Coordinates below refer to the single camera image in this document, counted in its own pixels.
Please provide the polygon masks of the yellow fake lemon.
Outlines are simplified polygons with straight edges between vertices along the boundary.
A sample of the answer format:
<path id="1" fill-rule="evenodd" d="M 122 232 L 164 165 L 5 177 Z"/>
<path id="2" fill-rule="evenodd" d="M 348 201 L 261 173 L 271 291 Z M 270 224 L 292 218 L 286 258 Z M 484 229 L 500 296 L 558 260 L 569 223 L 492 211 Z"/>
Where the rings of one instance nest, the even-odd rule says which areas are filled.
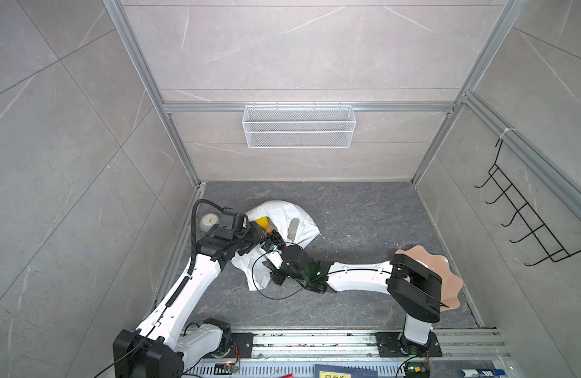
<path id="1" fill-rule="evenodd" d="M 255 222 L 262 228 L 266 229 L 267 232 L 271 231 L 270 219 L 268 217 L 260 217 Z"/>

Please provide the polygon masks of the white plastic bag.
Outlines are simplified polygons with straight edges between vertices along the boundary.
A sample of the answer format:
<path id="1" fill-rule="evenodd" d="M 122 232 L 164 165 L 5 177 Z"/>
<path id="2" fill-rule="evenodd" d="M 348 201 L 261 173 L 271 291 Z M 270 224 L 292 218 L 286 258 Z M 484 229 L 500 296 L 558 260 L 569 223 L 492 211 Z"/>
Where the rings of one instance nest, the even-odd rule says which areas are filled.
<path id="1" fill-rule="evenodd" d="M 286 201 L 267 201 L 249 210 L 246 215 L 250 221 L 268 217 L 286 242 L 296 243 L 303 248 L 320 234 L 316 222 L 307 212 L 300 206 Z M 231 260 L 233 266 L 246 275 L 250 291 L 263 290 L 271 281 L 270 270 L 263 265 L 265 257 L 253 267 L 263 253 L 260 247 L 254 247 L 249 253 L 235 255 Z"/>

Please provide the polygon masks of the pink scalloped plate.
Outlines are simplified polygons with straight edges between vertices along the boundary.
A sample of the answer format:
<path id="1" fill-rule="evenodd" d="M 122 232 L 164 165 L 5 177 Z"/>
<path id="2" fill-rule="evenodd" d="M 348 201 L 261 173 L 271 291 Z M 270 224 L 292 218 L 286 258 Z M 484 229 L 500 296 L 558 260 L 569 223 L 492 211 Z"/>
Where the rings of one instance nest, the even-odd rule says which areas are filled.
<path id="1" fill-rule="evenodd" d="M 440 307 L 441 312 L 456 310 L 460 307 L 458 295 L 463 288 L 464 282 L 459 276 L 452 273 L 450 263 L 446 257 L 443 255 L 431 255 L 422 246 L 412 247 L 408 250 L 397 250 L 396 253 L 409 256 L 441 277 L 441 303 L 444 304 L 444 306 Z"/>

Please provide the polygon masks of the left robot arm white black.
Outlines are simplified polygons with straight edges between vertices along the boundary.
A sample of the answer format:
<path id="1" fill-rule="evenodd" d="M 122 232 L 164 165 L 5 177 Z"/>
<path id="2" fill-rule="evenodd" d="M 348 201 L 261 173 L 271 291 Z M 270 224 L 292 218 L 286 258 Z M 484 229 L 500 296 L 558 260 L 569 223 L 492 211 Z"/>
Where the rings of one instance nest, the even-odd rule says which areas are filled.
<path id="1" fill-rule="evenodd" d="M 221 209 L 219 220 L 198 237 L 191 235 L 190 260 L 162 300 L 134 331 L 113 343 L 117 377 L 180 377 L 203 357 L 232 352 L 230 325 L 208 318 L 189 332 L 186 322 L 208 286 L 235 256 L 259 247 L 273 230 L 270 220 Z"/>

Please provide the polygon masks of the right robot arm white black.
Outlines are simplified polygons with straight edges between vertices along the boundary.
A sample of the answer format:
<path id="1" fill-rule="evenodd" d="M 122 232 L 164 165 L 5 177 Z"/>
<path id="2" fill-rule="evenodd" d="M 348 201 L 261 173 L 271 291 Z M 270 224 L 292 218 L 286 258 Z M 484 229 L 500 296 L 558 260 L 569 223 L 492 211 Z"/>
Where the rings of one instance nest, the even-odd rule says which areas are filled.
<path id="1" fill-rule="evenodd" d="M 438 273 L 397 252 L 390 261 L 375 264 L 348 265 L 320 261 L 310 257 L 296 243 L 263 245 L 265 253 L 257 258 L 270 271 L 271 280 L 282 285 L 296 281 L 306 291 L 368 291 L 391 296 L 405 311 L 400 343 L 405 351 L 424 349 L 433 340 L 432 326 L 439 322 L 443 279 Z"/>

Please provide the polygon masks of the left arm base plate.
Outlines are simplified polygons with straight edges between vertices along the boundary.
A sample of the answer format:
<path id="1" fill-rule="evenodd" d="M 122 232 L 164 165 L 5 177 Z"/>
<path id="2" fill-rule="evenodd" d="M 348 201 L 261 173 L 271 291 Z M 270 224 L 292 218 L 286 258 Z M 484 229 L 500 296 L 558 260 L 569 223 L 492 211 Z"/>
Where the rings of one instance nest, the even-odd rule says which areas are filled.
<path id="1" fill-rule="evenodd" d="M 233 332 L 224 337 L 219 350 L 208 354 L 210 358 L 251 358 L 255 334 L 251 332 Z"/>

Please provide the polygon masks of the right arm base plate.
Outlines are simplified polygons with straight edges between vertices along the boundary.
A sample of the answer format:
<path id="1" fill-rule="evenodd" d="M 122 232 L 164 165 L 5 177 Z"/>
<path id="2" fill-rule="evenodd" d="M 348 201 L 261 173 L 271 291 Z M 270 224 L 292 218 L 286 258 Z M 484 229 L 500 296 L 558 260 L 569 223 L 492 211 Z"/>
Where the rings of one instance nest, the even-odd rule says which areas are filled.
<path id="1" fill-rule="evenodd" d="M 377 332 L 375 344 L 382 358 L 420 357 L 441 358 L 443 352 L 437 335 L 429 332 L 424 345 L 409 341 L 401 332 Z"/>

